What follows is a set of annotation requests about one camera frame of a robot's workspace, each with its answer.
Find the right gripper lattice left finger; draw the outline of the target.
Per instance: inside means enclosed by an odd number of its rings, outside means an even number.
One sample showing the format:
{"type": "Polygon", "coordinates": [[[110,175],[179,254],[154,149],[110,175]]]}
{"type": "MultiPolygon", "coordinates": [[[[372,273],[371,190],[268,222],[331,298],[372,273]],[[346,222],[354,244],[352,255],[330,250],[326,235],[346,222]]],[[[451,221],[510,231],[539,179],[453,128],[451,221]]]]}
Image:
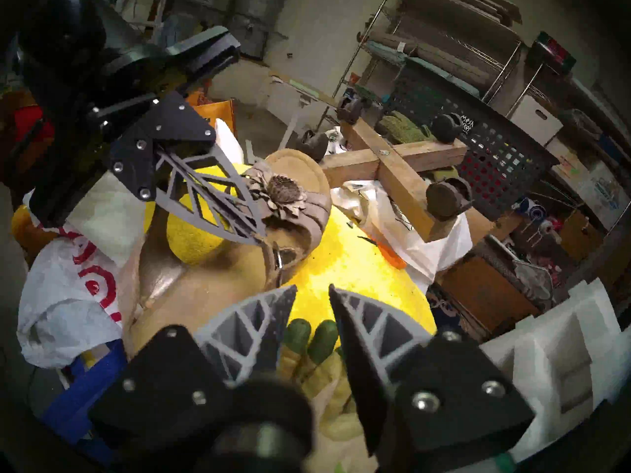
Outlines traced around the right gripper lattice left finger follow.
{"type": "Polygon", "coordinates": [[[157,431],[181,412],[210,405],[252,375],[276,371],[295,285],[233,304],[193,333],[159,330],[89,410],[109,448],[157,431]]]}

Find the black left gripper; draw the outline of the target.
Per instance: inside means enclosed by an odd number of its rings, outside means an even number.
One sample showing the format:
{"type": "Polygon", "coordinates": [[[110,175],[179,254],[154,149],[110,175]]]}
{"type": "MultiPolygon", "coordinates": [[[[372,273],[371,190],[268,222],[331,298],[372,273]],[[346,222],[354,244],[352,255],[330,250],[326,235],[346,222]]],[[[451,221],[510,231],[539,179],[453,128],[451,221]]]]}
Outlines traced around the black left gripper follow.
{"type": "Polygon", "coordinates": [[[108,122],[125,121],[126,129],[110,143],[109,169],[131,194],[224,240],[263,242],[260,212],[215,130],[176,91],[158,99],[141,86],[166,55],[187,81],[238,62],[241,44],[227,28],[208,28],[164,52],[106,0],[38,0],[27,17],[15,66],[54,130],[31,169],[30,207],[40,222],[64,222],[104,173],[99,150],[111,134],[94,109],[112,107],[108,122]]]}

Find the right gripper lattice right finger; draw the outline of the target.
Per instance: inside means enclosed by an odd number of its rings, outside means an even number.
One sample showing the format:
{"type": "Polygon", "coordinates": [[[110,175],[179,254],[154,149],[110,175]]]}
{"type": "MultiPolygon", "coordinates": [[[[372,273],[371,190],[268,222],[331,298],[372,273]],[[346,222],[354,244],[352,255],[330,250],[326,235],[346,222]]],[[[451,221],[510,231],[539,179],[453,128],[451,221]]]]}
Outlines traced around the right gripper lattice right finger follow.
{"type": "Polygon", "coordinates": [[[474,340],[329,286],[356,413],[377,470],[456,470],[513,448],[535,418],[474,340]]]}

